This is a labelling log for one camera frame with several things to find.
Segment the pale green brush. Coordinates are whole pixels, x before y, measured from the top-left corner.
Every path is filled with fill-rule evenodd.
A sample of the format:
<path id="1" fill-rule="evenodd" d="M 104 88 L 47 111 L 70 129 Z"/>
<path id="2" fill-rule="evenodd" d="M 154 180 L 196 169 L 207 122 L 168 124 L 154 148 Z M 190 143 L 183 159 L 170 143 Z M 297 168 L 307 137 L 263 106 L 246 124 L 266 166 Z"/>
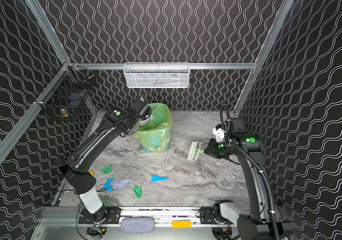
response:
<path id="1" fill-rule="evenodd" d="M 200 154 L 203 154 L 202 144 L 200 142 L 192 142 L 187 159 L 189 161 L 196 161 Z"/>

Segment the green bin with bag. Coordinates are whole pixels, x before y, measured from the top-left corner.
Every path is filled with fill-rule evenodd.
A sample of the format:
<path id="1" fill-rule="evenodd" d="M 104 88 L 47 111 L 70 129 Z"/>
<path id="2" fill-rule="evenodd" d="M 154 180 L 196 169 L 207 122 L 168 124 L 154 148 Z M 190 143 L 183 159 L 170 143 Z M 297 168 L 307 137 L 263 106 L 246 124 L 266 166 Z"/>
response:
<path id="1" fill-rule="evenodd" d="M 146 153 L 160 154 L 170 146 L 173 119 L 171 111 L 165 104 L 150 104 L 153 112 L 150 120 L 134 133 Z"/>

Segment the green paper scrap front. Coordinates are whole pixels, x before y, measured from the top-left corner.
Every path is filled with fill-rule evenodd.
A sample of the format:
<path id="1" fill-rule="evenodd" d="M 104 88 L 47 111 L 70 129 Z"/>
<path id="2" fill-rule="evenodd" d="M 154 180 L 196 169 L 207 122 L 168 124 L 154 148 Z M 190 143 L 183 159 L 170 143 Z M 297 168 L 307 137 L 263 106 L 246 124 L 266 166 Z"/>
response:
<path id="1" fill-rule="evenodd" d="M 141 198 L 142 197 L 142 194 L 143 194 L 143 190 L 141 187 L 137 186 L 137 185 L 134 185 L 134 192 L 136 194 L 136 196 L 138 198 Z"/>

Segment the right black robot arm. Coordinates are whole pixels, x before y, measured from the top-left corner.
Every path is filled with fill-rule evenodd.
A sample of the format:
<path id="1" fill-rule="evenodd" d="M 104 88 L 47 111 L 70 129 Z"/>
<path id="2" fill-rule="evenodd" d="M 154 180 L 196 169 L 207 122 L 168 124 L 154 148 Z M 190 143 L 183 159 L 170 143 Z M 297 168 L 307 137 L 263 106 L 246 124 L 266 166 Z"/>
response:
<path id="1" fill-rule="evenodd" d="M 250 200 L 249 214 L 233 214 L 233 202 L 217 202 L 217 215 L 220 222 L 229 222 L 237 228 L 233 239 L 238 240 L 281 240 L 293 234 L 293 225 L 283 219 L 272 193 L 270 180 L 265 169 L 265 149 L 259 135 L 245 130 L 243 120 L 233 118 L 229 108 L 220 108 L 220 124 L 213 132 L 216 138 L 210 139 L 203 151 L 215 159 L 230 161 L 236 156 L 246 181 Z"/>

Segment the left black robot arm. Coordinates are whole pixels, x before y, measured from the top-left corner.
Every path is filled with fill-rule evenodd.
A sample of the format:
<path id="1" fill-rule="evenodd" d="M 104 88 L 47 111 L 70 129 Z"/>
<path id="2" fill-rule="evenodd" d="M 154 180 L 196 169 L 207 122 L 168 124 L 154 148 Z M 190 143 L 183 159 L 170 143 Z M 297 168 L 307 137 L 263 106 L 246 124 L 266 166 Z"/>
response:
<path id="1" fill-rule="evenodd" d="M 128 108 L 114 106 L 102 117 L 99 127 L 71 154 L 58 168 L 89 214 L 95 216 L 95 222 L 104 219 L 104 204 L 96 190 L 96 178 L 89 169 L 103 150 L 117 137 L 135 133 L 141 122 L 148 120 L 152 108 L 141 99 L 137 99 Z"/>

